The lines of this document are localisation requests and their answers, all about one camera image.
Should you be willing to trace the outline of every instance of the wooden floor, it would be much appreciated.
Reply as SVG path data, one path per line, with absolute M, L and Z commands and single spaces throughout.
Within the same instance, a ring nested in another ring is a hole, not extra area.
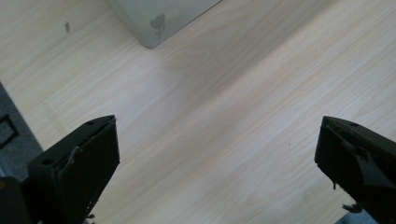
M 396 140 L 396 1 L 224 0 L 156 49 L 105 0 L 1 1 L 0 28 L 43 148 L 116 115 L 98 224 L 334 223 L 351 200 L 314 163 L 322 117 Z

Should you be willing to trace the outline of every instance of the screw hole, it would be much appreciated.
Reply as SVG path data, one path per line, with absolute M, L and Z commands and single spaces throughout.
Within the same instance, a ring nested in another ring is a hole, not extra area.
M 45 159 L 45 160 L 43 160 L 43 165 L 51 165 L 51 164 L 53 164 L 53 160 L 52 159 Z

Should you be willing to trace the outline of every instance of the wood grain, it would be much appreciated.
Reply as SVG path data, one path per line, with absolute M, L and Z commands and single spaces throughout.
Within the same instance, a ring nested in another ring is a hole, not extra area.
M 100 224 L 334 223 L 321 118 L 396 140 L 395 1 L 224 0 L 156 49 L 104 0 L 0 12 L 0 78 L 43 148 L 118 118 Z

